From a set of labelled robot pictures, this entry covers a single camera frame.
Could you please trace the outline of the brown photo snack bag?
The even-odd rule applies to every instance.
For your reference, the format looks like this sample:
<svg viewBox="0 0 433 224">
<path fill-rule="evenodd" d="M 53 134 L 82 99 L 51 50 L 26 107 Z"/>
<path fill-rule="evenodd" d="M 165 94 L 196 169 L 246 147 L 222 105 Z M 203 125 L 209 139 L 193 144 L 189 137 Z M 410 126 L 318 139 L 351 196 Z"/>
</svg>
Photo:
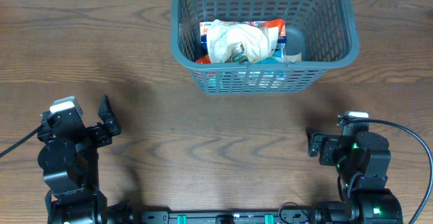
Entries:
<svg viewBox="0 0 433 224">
<path fill-rule="evenodd" d="M 296 55 L 286 55 L 285 56 L 285 62 L 290 62 L 290 63 L 294 63 L 294 62 L 301 62 L 302 61 L 302 53 L 298 53 Z"/>
</svg>

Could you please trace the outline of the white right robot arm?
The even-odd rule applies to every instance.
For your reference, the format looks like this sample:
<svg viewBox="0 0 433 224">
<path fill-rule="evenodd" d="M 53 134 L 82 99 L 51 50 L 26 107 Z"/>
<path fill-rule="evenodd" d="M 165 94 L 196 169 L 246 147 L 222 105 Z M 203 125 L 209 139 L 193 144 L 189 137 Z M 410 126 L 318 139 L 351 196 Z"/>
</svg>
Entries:
<svg viewBox="0 0 433 224">
<path fill-rule="evenodd" d="M 340 135 L 306 128 L 309 156 L 338 174 L 339 202 L 320 202 L 310 223 L 399 224 L 401 205 L 386 188 L 391 155 L 385 137 L 369 131 L 367 123 L 344 126 Z"/>
</svg>

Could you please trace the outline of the spaghetti pack red ends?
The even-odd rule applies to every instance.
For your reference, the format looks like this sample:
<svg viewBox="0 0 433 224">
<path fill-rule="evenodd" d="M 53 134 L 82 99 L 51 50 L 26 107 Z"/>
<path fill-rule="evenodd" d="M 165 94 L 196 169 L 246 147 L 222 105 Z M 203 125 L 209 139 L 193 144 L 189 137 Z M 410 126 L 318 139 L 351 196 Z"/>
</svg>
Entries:
<svg viewBox="0 0 433 224">
<path fill-rule="evenodd" d="M 197 64 L 279 63 L 286 45 L 286 23 L 271 21 L 200 23 L 203 56 Z"/>
</svg>

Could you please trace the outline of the beige paper pouch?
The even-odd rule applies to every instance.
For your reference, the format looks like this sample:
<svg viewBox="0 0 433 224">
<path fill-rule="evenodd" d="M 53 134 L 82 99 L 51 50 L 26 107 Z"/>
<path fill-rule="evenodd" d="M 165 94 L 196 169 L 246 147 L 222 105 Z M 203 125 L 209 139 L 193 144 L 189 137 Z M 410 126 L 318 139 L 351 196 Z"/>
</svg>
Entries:
<svg viewBox="0 0 433 224">
<path fill-rule="evenodd" d="M 270 57 L 276 50 L 279 28 L 254 27 L 215 20 L 206 35 L 210 63 L 225 63 L 239 49 L 250 63 Z"/>
</svg>

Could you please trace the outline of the teal white pouch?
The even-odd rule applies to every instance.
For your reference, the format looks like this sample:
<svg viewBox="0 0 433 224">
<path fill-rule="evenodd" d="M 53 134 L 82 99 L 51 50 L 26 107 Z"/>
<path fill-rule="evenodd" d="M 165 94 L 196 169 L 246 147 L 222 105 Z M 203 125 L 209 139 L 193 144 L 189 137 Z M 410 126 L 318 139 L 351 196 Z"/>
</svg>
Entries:
<svg viewBox="0 0 433 224">
<path fill-rule="evenodd" d="M 278 64 L 278 63 L 284 63 L 285 62 L 285 56 L 286 56 L 286 49 L 276 49 L 275 52 L 270 56 L 267 57 L 259 62 L 257 64 Z"/>
</svg>

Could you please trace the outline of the multicolour tissue pack box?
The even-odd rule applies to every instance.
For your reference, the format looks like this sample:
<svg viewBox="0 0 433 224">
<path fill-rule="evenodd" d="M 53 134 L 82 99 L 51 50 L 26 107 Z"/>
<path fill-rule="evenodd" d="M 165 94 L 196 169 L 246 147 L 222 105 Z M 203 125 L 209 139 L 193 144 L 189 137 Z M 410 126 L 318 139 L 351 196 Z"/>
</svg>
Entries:
<svg viewBox="0 0 433 224">
<path fill-rule="evenodd" d="M 286 46 L 287 38 L 286 38 L 286 22 L 282 19 L 275 19 L 270 21 L 249 21 L 249 22 L 233 22 L 233 24 L 247 24 L 254 27 L 264 27 L 279 28 L 279 38 L 277 40 L 276 49 L 282 49 Z M 206 35 L 208 33 L 208 29 L 211 27 L 212 22 L 201 22 L 200 23 L 200 42 L 201 47 L 204 51 L 207 50 L 207 39 Z"/>
</svg>

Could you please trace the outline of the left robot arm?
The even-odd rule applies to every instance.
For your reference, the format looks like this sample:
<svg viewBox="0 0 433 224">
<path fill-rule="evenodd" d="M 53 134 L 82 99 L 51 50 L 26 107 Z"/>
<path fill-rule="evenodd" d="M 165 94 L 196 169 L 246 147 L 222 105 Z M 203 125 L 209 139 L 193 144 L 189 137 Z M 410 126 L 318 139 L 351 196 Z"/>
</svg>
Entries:
<svg viewBox="0 0 433 224">
<path fill-rule="evenodd" d="M 107 95 L 98 110 L 100 122 L 84 125 L 83 111 L 75 97 L 59 99 L 41 115 L 38 140 L 44 143 L 38 155 L 43 180 L 48 223 L 138 223 L 130 202 L 108 206 L 99 188 L 98 149 L 120 135 L 121 125 Z"/>
</svg>

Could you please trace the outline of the grey plastic slotted basket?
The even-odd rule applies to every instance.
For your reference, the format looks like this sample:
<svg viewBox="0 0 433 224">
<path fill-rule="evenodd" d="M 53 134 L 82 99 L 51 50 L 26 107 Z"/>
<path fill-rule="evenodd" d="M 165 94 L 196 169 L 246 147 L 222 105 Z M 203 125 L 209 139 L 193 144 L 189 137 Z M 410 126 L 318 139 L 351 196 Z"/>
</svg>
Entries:
<svg viewBox="0 0 433 224">
<path fill-rule="evenodd" d="M 286 23 L 288 55 L 299 62 L 199 64 L 200 24 L 213 20 Z M 360 42 L 351 0 L 172 0 L 171 48 L 207 94 L 295 93 L 358 56 Z"/>
</svg>

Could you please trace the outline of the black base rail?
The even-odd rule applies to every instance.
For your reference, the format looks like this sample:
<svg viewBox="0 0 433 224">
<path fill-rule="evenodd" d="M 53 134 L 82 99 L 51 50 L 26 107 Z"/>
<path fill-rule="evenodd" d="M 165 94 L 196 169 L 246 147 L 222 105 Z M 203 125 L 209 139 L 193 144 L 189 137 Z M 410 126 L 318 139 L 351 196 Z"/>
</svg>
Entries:
<svg viewBox="0 0 433 224">
<path fill-rule="evenodd" d="M 139 213 L 144 224 L 309 224 L 307 210 Z"/>
</svg>

